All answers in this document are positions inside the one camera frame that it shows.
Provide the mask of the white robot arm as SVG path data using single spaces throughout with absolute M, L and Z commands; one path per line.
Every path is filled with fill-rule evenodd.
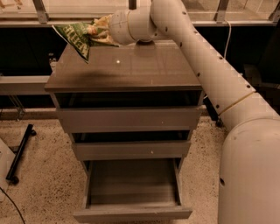
M 218 224 L 280 224 L 280 117 L 195 29 L 182 1 L 118 10 L 108 30 L 119 45 L 173 40 L 227 128 Z

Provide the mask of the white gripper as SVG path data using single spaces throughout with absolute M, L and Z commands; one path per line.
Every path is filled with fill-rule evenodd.
M 93 38 L 93 41 L 101 44 L 112 46 L 132 44 L 135 40 L 130 34 L 129 14 L 128 10 L 117 10 L 112 16 L 95 18 L 87 27 L 87 32 L 98 33 L 102 31 Z

